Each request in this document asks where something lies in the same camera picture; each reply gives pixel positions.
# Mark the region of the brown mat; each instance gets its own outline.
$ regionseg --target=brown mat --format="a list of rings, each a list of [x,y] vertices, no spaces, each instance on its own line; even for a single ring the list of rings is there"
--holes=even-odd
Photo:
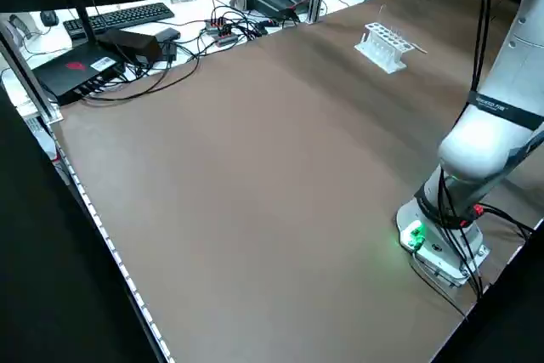
[[[428,51],[390,76],[353,49],[382,3]],[[153,96],[64,110],[56,133],[177,361],[434,354],[460,316],[411,270],[392,219],[464,103],[478,10],[374,0],[206,57]],[[493,7],[488,64],[514,10]],[[490,201],[527,223],[542,213],[514,182]],[[483,230],[488,281],[519,239],[495,219]]]

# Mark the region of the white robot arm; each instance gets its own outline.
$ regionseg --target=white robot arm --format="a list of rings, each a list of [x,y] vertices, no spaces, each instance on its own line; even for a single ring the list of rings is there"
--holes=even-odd
[[[401,245],[464,284],[489,253],[474,205],[542,142],[543,121],[544,0],[522,0],[490,74],[439,147],[439,167],[397,213]]]

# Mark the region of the wires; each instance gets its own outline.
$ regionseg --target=wires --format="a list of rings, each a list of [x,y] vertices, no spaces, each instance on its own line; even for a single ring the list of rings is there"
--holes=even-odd
[[[470,90],[478,92],[479,79],[484,66],[485,47],[487,45],[487,35],[490,26],[491,0],[480,0],[478,29],[476,30],[476,44],[474,46],[474,62],[473,62],[473,79],[470,85]],[[462,114],[468,108],[468,101],[465,102],[461,112],[457,116],[453,126],[459,122]]]
[[[446,242],[449,244],[451,250],[459,257],[461,260],[461,264],[464,267],[464,269],[467,271],[467,274],[470,275],[470,278],[468,279],[468,282],[472,289],[474,290],[474,293],[476,294],[477,300],[480,300],[482,298],[482,295],[484,293],[484,287],[482,284],[482,279],[479,274],[479,270],[476,268],[476,262],[474,261],[474,255],[472,253],[472,250],[469,246],[468,239],[465,235],[465,232],[463,228],[460,228],[458,225],[453,225],[450,221],[450,218],[445,213],[444,209],[444,193],[446,193],[448,197],[448,204],[450,207],[450,210],[453,212],[454,219],[457,219],[455,206],[453,205],[453,201],[451,200],[450,192],[448,191],[448,188],[445,184],[445,173],[444,169],[440,169],[440,176],[439,176],[439,188],[438,188],[438,209],[439,209],[439,224],[437,224],[437,227],[442,232],[443,237],[445,238]],[[467,256],[465,255],[465,252],[462,250],[462,246],[455,237],[455,233],[453,230],[459,230],[461,231],[461,236],[463,240],[465,241],[465,244],[467,245],[467,249],[469,251],[469,254],[471,256],[471,259],[473,261],[474,270],[478,276],[478,279],[476,280],[476,277],[474,276],[473,271],[470,268],[470,265],[468,264]]]
[[[521,236],[526,241],[529,239],[529,236],[527,234],[532,234],[535,232],[534,229],[531,229],[531,227],[529,227],[528,225],[519,222],[518,220],[513,218],[510,214],[502,211],[498,207],[494,207],[494,206],[491,206],[491,204],[485,204],[485,203],[480,203],[479,205],[484,209],[484,213],[493,214],[497,217],[505,219],[506,221],[514,224],[519,229]]]
[[[349,5],[347,3],[345,3],[343,0],[338,0],[341,4],[343,4],[344,6],[346,6],[346,8],[349,7]]]
[[[99,11],[99,8],[96,6],[96,2],[94,0],[91,0],[93,2],[93,6],[94,6],[94,10],[96,10],[96,14],[100,17],[100,19],[102,20],[102,23],[104,24],[104,28],[106,29],[105,31],[105,35],[109,37],[109,34],[108,34],[108,31],[107,31],[107,28],[108,28],[108,23],[105,21],[104,19],[104,16],[102,16],[102,14],[100,14],[100,11]],[[127,57],[127,55],[121,50],[121,48],[119,47],[119,45],[115,42],[111,42],[114,46],[116,46],[116,49],[117,51],[119,52],[119,54],[128,62],[130,63],[131,65],[134,65],[134,66],[138,66],[139,63],[136,63],[134,64],[134,62]],[[136,76],[136,72],[133,71],[130,67],[128,67],[128,69],[130,71],[133,72],[133,74]]]

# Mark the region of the monitor stand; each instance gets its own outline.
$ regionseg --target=monitor stand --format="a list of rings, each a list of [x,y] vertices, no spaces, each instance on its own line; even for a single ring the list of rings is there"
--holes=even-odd
[[[71,2],[76,7],[87,42],[32,70],[43,90],[61,106],[89,94],[92,91],[87,87],[89,81],[97,77],[109,81],[124,72],[123,59],[99,46],[84,2]]]

